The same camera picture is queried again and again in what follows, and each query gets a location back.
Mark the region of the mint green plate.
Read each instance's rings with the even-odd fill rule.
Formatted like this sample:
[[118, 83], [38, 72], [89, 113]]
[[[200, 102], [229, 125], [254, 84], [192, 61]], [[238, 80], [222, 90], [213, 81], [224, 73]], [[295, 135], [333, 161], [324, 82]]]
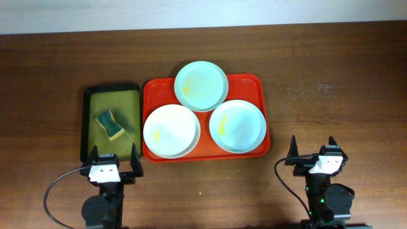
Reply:
[[228, 95], [229, 83], [224, 71], [212, 62], [195, 61], [177, 73], [174, 92], [188, 109], [207, 112], [217, 108]]

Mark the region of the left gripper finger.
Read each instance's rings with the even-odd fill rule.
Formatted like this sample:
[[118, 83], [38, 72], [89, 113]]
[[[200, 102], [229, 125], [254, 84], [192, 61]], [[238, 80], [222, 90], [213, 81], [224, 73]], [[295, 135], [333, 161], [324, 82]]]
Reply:
[[85, 162], [83, 163], [83, 166], [91, 166], [93, 164], [96, 164], [97, 158], [98, 158], [98, 150], [97, 150], [97, 146], [95, 145], [92, 148], [91, 153], [88, 155]]
[[132, 145], [132, 152], [131, 152], [131, 157], [130, 157], [130, 166], [132, 168], [132, 173], [133, 173], [134, 177], [143, 177], [144, 176], [144, 170], [143, 170], [142, 165], [140, 163], [135, 143], [133, 143], [133, 145]]

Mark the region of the red plastic tray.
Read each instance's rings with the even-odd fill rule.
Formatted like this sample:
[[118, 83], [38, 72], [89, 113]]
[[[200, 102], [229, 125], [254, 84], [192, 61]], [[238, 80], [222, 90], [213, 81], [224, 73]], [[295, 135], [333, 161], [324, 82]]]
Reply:
[[[245, 100], [255, 105], [266, 116], [265, 98], [261, 80], [251, 73], [228, 74], [229, 90], [226, 100]], [[142, 120], [157, 108], [167, 104], [179, 104], [174, 91], [174, 78], [155, 78], [149, 80], [143, 88]], [[192, 162], [203, 160], [220, 160], [233, 158], [254, 158], [267, 154], [270, 150], [270, 132], [267, 131], [264, 140], [254, 150], [248, 153], [230, 153], [220, 148], [209, 132], [210, 111], [195, 113], [200, 122], [201, 133], [197, 145], [187, 155], [175, 159], [162, 158], [155, 155], [145, 143], [142, 144], [143, 156], [154, 163]]]

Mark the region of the yellow green sponge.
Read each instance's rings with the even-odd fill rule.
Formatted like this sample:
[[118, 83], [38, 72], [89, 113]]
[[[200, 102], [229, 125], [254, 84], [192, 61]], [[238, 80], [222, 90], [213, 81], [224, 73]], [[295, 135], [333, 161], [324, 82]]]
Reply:
[[95, 120], [104, 129], [110, 141], [116, 140], [125, 133], [125, 129], [116, 122], [110, 110], [100, 113]]

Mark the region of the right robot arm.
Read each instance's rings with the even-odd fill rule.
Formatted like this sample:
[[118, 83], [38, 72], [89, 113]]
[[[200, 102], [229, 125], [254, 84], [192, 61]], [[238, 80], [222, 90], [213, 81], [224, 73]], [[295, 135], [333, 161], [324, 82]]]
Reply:
[[346, 227], [355, 192], [345, 185], [332, 183], [331, 178], [342, 171], [347, 160], [348, 156], [332, 136], [318, 153], [303, 156], [298, 153], [295, 136], [291, 137], [284, 164], [294, 167], [294, 176], [305, 178], [308, 200], [309, 218], [301, 221], [301, 228]]

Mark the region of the white plate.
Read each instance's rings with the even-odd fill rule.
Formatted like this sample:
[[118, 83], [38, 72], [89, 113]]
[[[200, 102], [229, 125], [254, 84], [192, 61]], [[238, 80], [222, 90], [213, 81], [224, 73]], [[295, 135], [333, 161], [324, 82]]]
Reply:
[[168, 104], [154, 110], [146, 119], [143, 138], [148, 149], [161, 158], [181, 158], [198, 144], [201, 128], [190, 109]]

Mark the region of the black tray with yellow liquid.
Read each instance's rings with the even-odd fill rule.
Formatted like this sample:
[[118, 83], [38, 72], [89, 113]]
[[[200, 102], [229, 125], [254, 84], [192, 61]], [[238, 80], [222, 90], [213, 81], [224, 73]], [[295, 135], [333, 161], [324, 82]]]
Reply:
[[[108, 137], [97, 122], [98, 116], [111, 112], [114, 121], [124, 129], [117, 137]], [[85, 162], [92, 149], [98, 154], [118, 156], [119, 161], [129, 161], [132, 147], [142, 155], [142, 108], [140, 87], [136, 83], [119, 83], [88, 87], [83, 93], [83, 114], [79, 158]]]

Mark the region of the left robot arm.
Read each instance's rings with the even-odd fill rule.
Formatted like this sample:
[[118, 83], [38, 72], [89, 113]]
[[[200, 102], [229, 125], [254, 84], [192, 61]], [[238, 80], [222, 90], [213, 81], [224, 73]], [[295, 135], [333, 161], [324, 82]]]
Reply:
[[86, 199], [81, 208], [86, 228], [122, 227], [124, 187], [135, 184], [135, 179], [144, 175], [134, 144], [130, 153], [130, 166], [130, 172], [121, 172], [118, 155], [100, 155], [96, 146], [92, 149], [80, 170], [80, 174], [86, 176], [90, 184], [99, 188], [99, 193]]

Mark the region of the light blue plate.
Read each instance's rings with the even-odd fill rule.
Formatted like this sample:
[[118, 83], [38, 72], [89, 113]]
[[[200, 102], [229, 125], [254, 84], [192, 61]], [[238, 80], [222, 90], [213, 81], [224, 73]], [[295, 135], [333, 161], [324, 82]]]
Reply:
[[250, 102], [226, 101], [211, 114], [209, 132], [220, 148], [230, 153], [248, 153], [263, 142], [267, 132], [266, 119]]

